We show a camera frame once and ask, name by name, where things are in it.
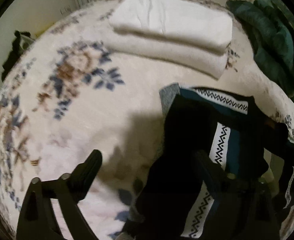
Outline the folded white cloth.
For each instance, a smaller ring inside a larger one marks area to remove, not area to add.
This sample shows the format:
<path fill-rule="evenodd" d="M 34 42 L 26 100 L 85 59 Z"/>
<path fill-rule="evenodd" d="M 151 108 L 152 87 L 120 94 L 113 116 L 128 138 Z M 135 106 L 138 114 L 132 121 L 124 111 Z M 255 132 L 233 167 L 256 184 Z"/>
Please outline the folded white cloth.
<path fill-rule="evenodd" d="M 232 40 L 228 13 L 184 0 L 123 0 L 110 17 L 110 25 L 218 53 L 223 53 Z"/>

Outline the black garment on floor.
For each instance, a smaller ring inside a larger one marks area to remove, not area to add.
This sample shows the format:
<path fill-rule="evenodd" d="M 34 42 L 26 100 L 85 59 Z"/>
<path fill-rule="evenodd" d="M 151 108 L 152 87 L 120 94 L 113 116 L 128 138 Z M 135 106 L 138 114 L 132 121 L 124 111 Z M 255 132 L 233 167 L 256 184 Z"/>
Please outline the black garment on floor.
<path fill-rule="evenodd" d="M 15 39 L 12 42 L 12 49 L 8 54 L 6 61 L 3 63 L 3 72 L 1 75 L 1 81 L 3 82 L 11 71 L 13 66 L 19 60 L 20 56 L 28 49 L 28 47 L 34 42 L 34 39 L 31 38 L 31 33 L 27 31 L 18 31 L 16 30 Z"/>

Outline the grey knit garment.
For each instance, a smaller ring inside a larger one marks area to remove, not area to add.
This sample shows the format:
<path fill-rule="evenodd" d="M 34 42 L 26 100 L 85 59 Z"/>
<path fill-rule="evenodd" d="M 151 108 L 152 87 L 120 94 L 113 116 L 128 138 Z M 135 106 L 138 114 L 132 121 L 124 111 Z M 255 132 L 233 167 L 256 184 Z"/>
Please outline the grey knit garment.
<path fill-rule="evenodd" d="M 160 101 L 161 101 L 161 109 L 163 116 L 166 117 L 168 111 L 174 101 L 176 95 L 180 94 L 180 86 L 178 83 L 172 83 L 166 87 L 163 87 L 159 91 Z"/>

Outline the black patterned-waistband underwear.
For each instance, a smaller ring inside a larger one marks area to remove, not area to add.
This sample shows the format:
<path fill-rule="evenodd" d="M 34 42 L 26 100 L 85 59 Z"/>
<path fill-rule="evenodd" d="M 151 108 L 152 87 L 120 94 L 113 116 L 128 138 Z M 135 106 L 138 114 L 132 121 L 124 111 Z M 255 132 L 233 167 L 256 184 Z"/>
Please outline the black patterned-waistband underwear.
<path fill-rule="evenodd" d="M 294 143 L 253 97 L 180 87 L 163 152 L 123 231 L 133 239 L 279 239 L 294 205 Z"/>

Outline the floral cream bed blanket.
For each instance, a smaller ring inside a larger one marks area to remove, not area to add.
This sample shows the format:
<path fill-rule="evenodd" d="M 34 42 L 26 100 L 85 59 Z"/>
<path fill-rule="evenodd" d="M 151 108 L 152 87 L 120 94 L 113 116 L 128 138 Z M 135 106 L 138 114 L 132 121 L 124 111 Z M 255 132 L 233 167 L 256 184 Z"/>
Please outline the floral cream bed blanket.
<path fill-rule="evenodd" d="M 22 203 L 33 178 L 72 173 L 93 150 L 102 165 L 78 208 L 97 239 L 133 239 L 123 231 L 131 207 L 161 156 L 165 117 L 159 91 L 172 83 L 253 97 L 257 107 L 284 123 L 294 143 L 294 96 L 271 81 L 253 59 L 245 28 L 226 6 L 184 0 L 228 13 L 232 40 L 222 76 L 168 61 L 106 48 L 103 32 L 123 31 L 110 17 L 123 0 L 97 0 L 46 31 L 28 48 L 0 89 L 0 235 L 16 239 Z M 294 205 L 280 238 L 294 231 Z"/>

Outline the folded cream towel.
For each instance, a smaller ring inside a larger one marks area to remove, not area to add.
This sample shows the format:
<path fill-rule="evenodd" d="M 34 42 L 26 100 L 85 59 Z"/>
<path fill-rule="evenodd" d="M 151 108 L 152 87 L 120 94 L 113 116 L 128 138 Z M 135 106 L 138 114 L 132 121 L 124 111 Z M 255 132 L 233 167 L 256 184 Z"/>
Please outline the folded cream towel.
<path fill-rule="evenodd" d="M 181 64 L 215 79 L 222 76 L 228 62 L 227 52 L 219 55 L 195 46 L 141 35 L 105 31 L 103 43 L 110 50 Z"/>

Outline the dark green garment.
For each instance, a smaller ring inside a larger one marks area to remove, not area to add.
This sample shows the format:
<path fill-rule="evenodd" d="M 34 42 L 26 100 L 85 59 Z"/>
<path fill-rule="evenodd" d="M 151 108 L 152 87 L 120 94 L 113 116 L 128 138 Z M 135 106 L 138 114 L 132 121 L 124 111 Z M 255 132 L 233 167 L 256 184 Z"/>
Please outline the dark green garment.
<path fill-rule="evenodd" d="M 229 0 L 227 6 L 245 28 L 260 70 L 293 97 L 294 29 L 283 12 L 262 0 Z"/>

